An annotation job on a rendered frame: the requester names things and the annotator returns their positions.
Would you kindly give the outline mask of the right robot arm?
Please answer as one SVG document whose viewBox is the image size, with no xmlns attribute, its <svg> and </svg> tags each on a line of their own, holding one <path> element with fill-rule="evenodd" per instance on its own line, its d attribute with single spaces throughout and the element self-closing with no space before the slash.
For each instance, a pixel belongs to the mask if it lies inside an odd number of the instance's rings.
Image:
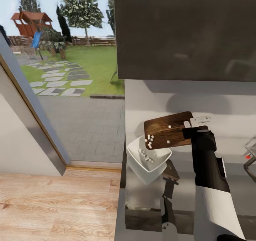
<svg viewBox="0 0 256 241">
<path fill-rule="evenodd" d="M 191 139 L 196 173 L 194 241 L 246 241 L 226 181 L 224 160 L 215 155 L 214 133 L 199 126 L 211 121 L 210 116 L 192 118 L 191 128 L 182 129 L 184 138 Z"/>
</svg>

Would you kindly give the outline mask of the cutting board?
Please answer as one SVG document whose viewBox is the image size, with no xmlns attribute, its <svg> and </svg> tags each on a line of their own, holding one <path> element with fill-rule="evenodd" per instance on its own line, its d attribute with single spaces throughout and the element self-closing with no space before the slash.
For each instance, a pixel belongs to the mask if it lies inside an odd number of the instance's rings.
<svg viewBox="0 0 256 241">
<path fill-rule="evenodd" d="M 191 145 L 191 139 L 184 138 L 182 129 L 185 128 L 184 122 L 189 121 L 190 123 L 190 119 L 192 118 L 194 118 L 192 112 L 186 111 L 146 120 L 144 122 L 146 148 L 148 150 L 154 150 Z M 171 128 L 169 128 L 169 125 Z M 150 137 L 150 140 L 148 137 Z M 167 141 L 170 141 L 170 143 L 167 143 Z"/>
</svg>

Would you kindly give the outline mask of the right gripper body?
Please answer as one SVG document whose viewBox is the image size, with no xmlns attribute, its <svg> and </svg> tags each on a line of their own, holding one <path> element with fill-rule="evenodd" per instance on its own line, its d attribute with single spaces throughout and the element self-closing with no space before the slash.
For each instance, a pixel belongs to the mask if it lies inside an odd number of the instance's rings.
<svg viewBox="0 0 256 241">
<path fill-rule="evenodd" d="M 207 126 L 199 126 L 199 127 L 195 127 L 195 128 L 183 128 L 182 131 L 183 131 L 184 138 L 191 139 L 191 135 L 192 135 L 193 131 L 196 129 L 207 129 L 208 130 L 208 127 Z"/>
</svg>

